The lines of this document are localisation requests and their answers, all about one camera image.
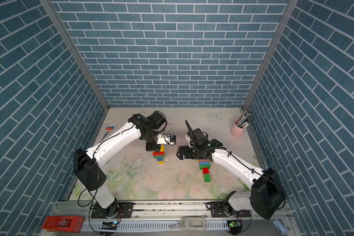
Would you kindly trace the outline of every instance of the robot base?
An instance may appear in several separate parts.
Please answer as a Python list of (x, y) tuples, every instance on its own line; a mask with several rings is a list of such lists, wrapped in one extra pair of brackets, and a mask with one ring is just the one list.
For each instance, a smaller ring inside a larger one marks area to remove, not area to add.
[(134, 204), (132, 202), (118, 203), (117, 199), (106, 209), (103, 209), (98, 203), (92, 205), (90, 209), (93, 211), (90, 216), (92, 219), (105, 219), (105, 218), (131, 218), (132, 208)]

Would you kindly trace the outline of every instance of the green lego brick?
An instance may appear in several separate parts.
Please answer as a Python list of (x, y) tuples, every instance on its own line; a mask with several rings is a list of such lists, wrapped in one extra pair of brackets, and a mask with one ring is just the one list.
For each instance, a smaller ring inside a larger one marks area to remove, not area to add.
[(210, 178), (210, 174), (204, 174), (203, 175), (203, 179), (205, 182), (210, 182), (211, 178)]
[(158, 159), (158, 158), (165, 158), (165, 155), (159, 155), (159, 156), (153, 156), (155, 159)]
[(208, 164), (208, 165), (199, 165), (199, 169), (200, 170), (202, 170), (205, 167), (210, 168), (210, 164)]

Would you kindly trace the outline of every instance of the pink pen holder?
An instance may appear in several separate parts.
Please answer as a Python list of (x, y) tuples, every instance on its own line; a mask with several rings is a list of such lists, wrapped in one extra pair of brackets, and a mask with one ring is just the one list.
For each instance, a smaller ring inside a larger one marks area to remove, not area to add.
[(231, 128), (231, 135), (235, 138), (241, 138), (244, 135), (244, 132), (246, 131), (246, 128), (239, 128), (237, 127), (236, 123), (239, 121), (240, 118), (237, 118), (232, 125)]

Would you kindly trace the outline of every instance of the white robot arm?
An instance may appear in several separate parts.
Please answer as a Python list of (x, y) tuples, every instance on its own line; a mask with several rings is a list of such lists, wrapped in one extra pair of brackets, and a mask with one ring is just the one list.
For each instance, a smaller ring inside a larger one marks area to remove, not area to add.
[(228, 215), (236, 215), (240, 210), (255, 210), (265, 219), (270, 219), (279, 205), (285, 201), (282, 185), (277, 173), (272, 169), (263, 170), (244, 161), (227, 150), (216, 139), (208, 140), (200, 129), (188, 127), (186, 139), (189, 146), (180, 146), (177, 157), (183, 159), (209, 159), (218, 163), (237, 176), (250, 192), (231, 192), (224, 200), (223, 207)]
[(165, 116), (155, 111), (151, 116), (133, 115), (118, 131), (93, 147), (77, 149), (74, 152), (74, 171), (82, 184), (103, 209), (108, 209), (106, 216), (116, 213), (116, 200), (109, 191), (106, 176), (101, 171), (105, 163), (118, 151), (135, 139), (146, 140), (147, 151), (160, 151), (161, 144), (174, 145), (175, 135), (161, 134), (167, 125)]
[[(192, 131), (187, 121), (185, 122), (189, 130), (186, 135), (189, 146), (180, 146), (177, 157), (181, 160), (209, 159), (231, 171), (251, 189), (251, 192), (245, 194), (233, 191), (223, 200), (228, 215), (235, 215), (240, 210), (255, 210), (263, 218), (270, 219), (285, 199), (277, 174), (272, 169), (264, 171), (247, 163), (215, 139), (208, 141), (208, 135), (204, 136), (200, 129)], [(164, 123), (164, 128), (156, 131)], [(146, 140), (147, 151), (160, 151), (161, 144), (174, 145), (174, 135), (160, 134), (166, 125), (165, 116), (157, 111), (148, 117), (135, 114), (106, 140), (85, 151), (75, 151), (75, 175), (94, 196), (99, 206), (105, 209), (106, 217), (113, 217), (117, 213), (117, 201), (105, 183), (106, 176), (101, 168), (114, 154), (138, 138)]]

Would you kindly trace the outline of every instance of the red tape dispenser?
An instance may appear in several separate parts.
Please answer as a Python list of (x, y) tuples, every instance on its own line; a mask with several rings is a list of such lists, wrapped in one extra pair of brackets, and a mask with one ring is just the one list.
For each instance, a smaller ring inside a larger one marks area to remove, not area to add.
[(41, 228), (54, 232), (78, 233), (84, 222), (80, 216), (47, 216)]

